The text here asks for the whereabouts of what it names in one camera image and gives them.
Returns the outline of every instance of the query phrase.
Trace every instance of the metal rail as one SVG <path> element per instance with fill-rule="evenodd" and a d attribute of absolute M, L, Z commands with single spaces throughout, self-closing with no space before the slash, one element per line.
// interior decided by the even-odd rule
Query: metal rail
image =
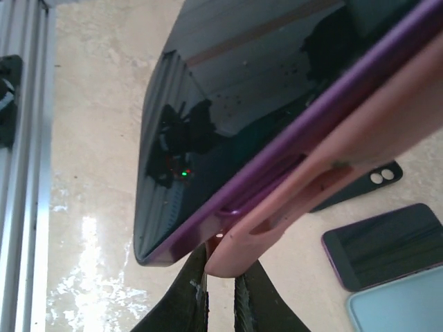
<path fill-rule="evenodd" d="M 0 2 L 0 56 L 24 61 L 12 149 L 0 149 L 0 332 L 44 331 L 55 9 Z"/>

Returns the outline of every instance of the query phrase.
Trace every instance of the black phone case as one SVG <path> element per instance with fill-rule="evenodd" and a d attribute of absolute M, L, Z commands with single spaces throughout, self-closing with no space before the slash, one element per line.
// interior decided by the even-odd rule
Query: black phone case
<path fill-rule="evenodd" d="M 381 175 L 381 172 L 384 169 L 389 169 L 394 174 L 393 179 L 388 180 L 386 178 L 383 178 L 383 182 L 380 184 L 372 182 L 370 178 L 371 175 L 374 173 Z M 337 192 L 335 195 L 331 196 L 326 201 L 315 207 L 311 212 L 317 212 L 337 203 L 347 201 L 348 199 L 353 199 L 354 197 L 373 192 L 387 185 L 392 185 L 393 183 L 396 183 L 398 180 L 400 180 L 402 176 L 403 170 L 401 169 L 400 165 L 397 164 L 395 161 L 392 161 L 391 163 L 380 166 L 372 170 L 371 172 L 363 175 L 361 178 L 358 178 L 353 183 L 351 183 L 347 187 L 344 187 L 341 191 Z"/>

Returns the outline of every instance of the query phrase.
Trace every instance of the glossy screen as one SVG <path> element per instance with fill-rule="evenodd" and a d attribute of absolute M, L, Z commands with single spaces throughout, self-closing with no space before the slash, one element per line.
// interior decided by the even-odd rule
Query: glossy screen
<path fill-rule="evenodd" d="M 339 228 L 333 233 L 360 288 L 443 263 L 443 227 L 422 204 Z M 346 283 L 348 276 L 342 277 Z"/>
<path fill-rule="evenodd" d="M 136 256 L 183 224 L 416 1 L 394 3 L 361 18 L 355 1 L 186 1 L 145 99 Z"/>

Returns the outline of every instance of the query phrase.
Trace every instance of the marble floor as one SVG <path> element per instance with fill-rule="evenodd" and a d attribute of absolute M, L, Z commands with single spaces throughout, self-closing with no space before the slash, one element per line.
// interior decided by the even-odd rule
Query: marble floor
<path fill-rule="evenodd" d="M 129 331 L 181 267 L 142 268 L 132 252 L 141 108 L 181 4 L 95 0 L 58 10 L 49 332 Z M 397 184 L 303 217 L 265 254 L 275 286 L 312 331 L 352 330 L 322 233 L 419 201 L 443 220 L 442 142 L 439 132 L 399 158 Z M 209 290 L 209 331 L 233 331 L 233 282 L 210 278 Z"/>

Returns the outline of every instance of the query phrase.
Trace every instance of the smartphone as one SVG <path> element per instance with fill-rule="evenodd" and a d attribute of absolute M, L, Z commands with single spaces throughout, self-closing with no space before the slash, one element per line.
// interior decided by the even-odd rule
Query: smartphone
<path fill-rule="evenodd" d="M 443 226 L 422 203 L 330 230 L 323 245 L 352 292 L 443 264 Z"/>
<path fill-rule="evenodd" d="M 356 332 L 443 331 L 443 267 L 353 294 L 347 301 Z"/>
<path fill-rule="evenodd" d="M 185 1 L 143 105 L 138 263 L 235 225 L 443 28 L 442 0 L 378 2 Z"/>

